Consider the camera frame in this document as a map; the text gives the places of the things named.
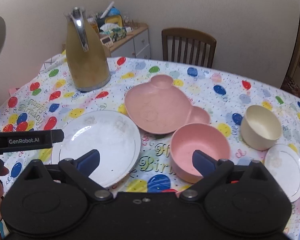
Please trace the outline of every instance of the red balloon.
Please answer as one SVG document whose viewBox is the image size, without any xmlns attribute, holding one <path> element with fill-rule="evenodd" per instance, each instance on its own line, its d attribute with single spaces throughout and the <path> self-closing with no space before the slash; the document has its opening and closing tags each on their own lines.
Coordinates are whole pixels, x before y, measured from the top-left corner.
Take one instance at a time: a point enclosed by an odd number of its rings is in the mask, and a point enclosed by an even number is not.
<svg viewBox="0 0 300 240">
<path fill-rule="evenodd" d="M 168 188 L 168 189 L 164 189 L 161 192 L 178 192 L 177 190 L 175 190 L 174 188 Z"/>
<path fill-rule="evenodd" d="M 99 95 L 96 96 L 96 98 L 104 98 L 107 95 L 109 95 L 109 92 L 107 91 L 102 91 Z"/>
<path fill-rule="evenodd" d="M 21 122 L 17 126 L 17 132 L 23 132 L 23 131 L 27 130 L 27 127 L 28 127 L 28 123 L 27 122 Z"/>
<path fill-rule="evenodd" d="M 13 131 L 13 125 L 12 124 L 7 124 L 3 130 L 3 132 L 12 132 Z"/>
<path fill-rule="evenodd" d="M 125 62 L 126 62 L 126 58 L 125 57 L 121 57 L 121 58 L 118 59 L 117 64 L 120 66 L 120 65 L 122 65 Z"/>
<path fill-rule="evenodd" d="M 8 106 L 10 108 L 13 108 L 13 107 L 15 107 L 17 105 L 17 103 L 18 103 L 18 98 L 16 98 L 16 97 L 10 97 L 10 99 L 8 101 Z"/>
<path fill-rule="evenodd" d="M 61 92 L 60 92 L 60 91 L 55 91 L 55 92 L 53 92 L 53 93 L 50 95 L 49 100 L 51 101 L 51 100 L 57 99 L 57 98 L 59 98 L 60 96 L 61 96 Z"/>
<path fill-rule="evenodd" d="M 40 83 L 39 82 L 32 83 L 30 85 L 30 91 L 34 91 L 34 90 L 38 89 L 39 87 L 40 87 Z"/>
<path fill-rule="evenodd" d="M 50 117 L 43 129 L 51 130 L 52 128 L 55 127 L 56 123 L 57 123 L 57 119 L 54 116 Z"/>
<path fill-rule="evenodd" d="M 242 85 L 246 90 L 249 90 L 251 88 L 251 84 L 248 81 L 242 80 Z"/>
</svg>

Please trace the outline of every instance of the tissue box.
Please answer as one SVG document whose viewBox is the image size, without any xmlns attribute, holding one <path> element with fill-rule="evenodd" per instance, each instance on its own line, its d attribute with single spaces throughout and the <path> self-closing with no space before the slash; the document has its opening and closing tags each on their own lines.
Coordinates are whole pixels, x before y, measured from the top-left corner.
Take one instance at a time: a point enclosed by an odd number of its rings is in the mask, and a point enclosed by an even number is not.
<svg viewBox="0 0 300 240">
<path fill-rule="evenodd" d="M 100 34 L 109 35 L 113 42 L 119 41 L 127 36 L 125 28 L 115 28 L 111 31 L 101 32 Z"/>
</svg>

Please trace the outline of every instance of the balloon print tablecloth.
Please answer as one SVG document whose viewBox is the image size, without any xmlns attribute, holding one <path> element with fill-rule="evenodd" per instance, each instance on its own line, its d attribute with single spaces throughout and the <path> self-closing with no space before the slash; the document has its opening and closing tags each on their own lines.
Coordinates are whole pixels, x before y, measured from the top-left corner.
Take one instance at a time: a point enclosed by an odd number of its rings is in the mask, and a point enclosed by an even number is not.
<svg viewBox="0 0 300 240">
<path fill-rule="evenodd" d="M 99 90 L 80 93 L 71 79 L 66 56 L 54 56 L 44 63 L 36 78 L 0 107 L 0 131 L 61 129 L 81 114 L 95 110 L 127 114 L 126 92 L 137 84 L 148 82 L 154 75 L 167 74 L 193 105 L 210 114 L 211 125 L 229 140 L 231 160 L 235 164 L 263 160 L 266 154 L 249 148 L 240 136 L 242 116 L 247 107 L 254 104 L 275 113 L 283 127 L 278 143 L 290 146 L 300 156 L 300 99 L 293 95 L 241 76 L 185 64 L 130 58 L 109 58 L 108 62 L 110 82 Z M 118 190 L 162 192 L 189 187 L 170 167 L 171 135 L 159 138 L 141 131 L 141 137 L 138 162 L 130 175 L 111 190 L 114 193 Z M 38 158 L 50 163 L 51 149 L 10 152 L 1 158 L 10 170 L 9 175 L 1 178 L 6 192 L 30 160 Z M 300 239 L 300 198 L 293 203 L 285 233 L 292 239 Z"/>
</svg>

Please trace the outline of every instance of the large white plate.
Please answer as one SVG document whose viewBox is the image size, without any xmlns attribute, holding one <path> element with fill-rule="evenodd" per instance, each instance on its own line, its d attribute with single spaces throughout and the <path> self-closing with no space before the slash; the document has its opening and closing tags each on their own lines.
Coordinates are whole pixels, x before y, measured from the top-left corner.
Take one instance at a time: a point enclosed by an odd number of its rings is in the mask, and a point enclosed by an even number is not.
<svg viewBox="0 0 300 240">
<path fill-rule="evenodd" d="M 64 127 L 63 142 L 55 143 L 51 162 L 65 158 L 74 160 L 92 149 L 100 152 L 100 165 L 89 178 L 102 187 L 109 187 L 126 176 L 135 165 L 141 136 L 134 122 L 115 111 L 83 114 Z"/>
<path fill-rule="evenodd" d="M 268 150 L 265 167 L 291 202 L 300 198 L 300 158 L 289 146 L 277 144 Z"/>
</svg>

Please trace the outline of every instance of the pink plate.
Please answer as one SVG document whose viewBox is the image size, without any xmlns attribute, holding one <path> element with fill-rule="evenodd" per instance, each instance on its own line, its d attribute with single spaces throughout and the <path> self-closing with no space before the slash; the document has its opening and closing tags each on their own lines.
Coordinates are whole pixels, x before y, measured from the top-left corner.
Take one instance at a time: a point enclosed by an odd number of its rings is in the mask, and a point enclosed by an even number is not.
<svg viewBox="0 0 300 240">
<path fill-rule="evenodd" d="M 150 82 L 127 92 L 124 103 L 128 115 L 141 129 L 166 134 L 187 123 L 210 123 L 209 114 L 192 106 L 187 96 L 172 83 L 172 77 L 156 75 Z"/>
<path fill-rule="evenodd" d="M 192 154 L 201 150 L 215 160 L 229 159 L 230 145 L 216 128 L 191 123 L 180 127 L 171 139 L 171 166 L 183 180 L 196 183 L 202 179 L 201 174 L 192 165 Z"/>
</svg>

